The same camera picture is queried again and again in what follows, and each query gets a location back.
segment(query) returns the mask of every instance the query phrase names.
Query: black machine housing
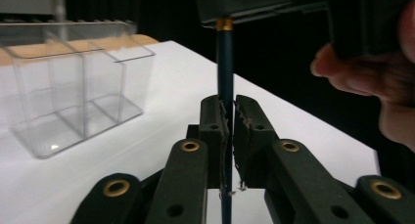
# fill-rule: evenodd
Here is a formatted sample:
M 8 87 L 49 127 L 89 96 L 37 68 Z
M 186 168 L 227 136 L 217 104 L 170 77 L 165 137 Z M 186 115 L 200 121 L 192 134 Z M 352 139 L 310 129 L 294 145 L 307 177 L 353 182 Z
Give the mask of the black machine housing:
M 202 24 L 218 18 L 249 22 L 284 13 L 327 10 L 331 41 L 341 58 L 398 49 L 396 24 L 410 0 L 197 0 Z

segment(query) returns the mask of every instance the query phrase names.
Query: white table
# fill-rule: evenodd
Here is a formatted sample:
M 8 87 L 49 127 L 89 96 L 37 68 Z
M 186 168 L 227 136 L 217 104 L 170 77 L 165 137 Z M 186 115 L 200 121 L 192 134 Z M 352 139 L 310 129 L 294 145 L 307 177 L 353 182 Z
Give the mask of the white table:
M 145 179 L 164 167 L 188 124 L 199 123 L 200 101 L 216 94 L 216 65 L 173 41 L 148 48 L 156 57 L 143 115 L 45 159 L 11 136 L 0 138 L 0 223 L 69 223 L 101 178 L 121 172 Z M 379 174 L 374 152 L 331 125 L 237 75 L 235 93 L 256 99 L 278 135 L 304 143 L 335 178 L 354 186 L 362 175 Z M 235 191 L 234 223 L 272 223 L 262 190 Z M 219 212 L 218 191 L 209 190 L 207 223 L 220 223 Z

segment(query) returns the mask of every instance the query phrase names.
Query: human hand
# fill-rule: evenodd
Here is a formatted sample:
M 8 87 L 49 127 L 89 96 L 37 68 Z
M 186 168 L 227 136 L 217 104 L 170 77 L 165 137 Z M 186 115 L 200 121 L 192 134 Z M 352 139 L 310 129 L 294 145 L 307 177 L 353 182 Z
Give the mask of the human hand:
M 398 24 L 401 52 L 339 60 L 331 44 L 317 52 L 311 72 L 339 90 L 379 97 L 382 133 L 415 152 L 415 2 Z

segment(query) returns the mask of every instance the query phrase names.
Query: transparent acrylic box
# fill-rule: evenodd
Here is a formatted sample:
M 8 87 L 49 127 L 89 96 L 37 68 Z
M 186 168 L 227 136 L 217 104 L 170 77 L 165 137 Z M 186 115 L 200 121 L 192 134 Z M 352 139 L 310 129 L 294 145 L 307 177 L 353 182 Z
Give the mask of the transparent acrylic box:
M 130 29 L 0 24 L 0 128 L 49 157 L 142 114 L 155 54 Z

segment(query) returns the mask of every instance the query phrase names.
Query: black pen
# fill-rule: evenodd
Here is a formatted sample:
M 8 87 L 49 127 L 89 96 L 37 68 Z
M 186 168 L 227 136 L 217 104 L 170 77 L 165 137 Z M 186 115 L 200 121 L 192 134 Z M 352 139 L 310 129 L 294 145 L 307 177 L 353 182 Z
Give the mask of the black pen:
M 220 196 L 222 204 L 222 224 L 232 223 L 232 135 L 233 135 L 233 95 L 234 95 L 234 69 L 233 69 L 233 24 L 231 18 L 217 20 L 217 87 L 219 100 L 225 108 L 229 136 L 226 147 L 221 155 L 221 187 Z

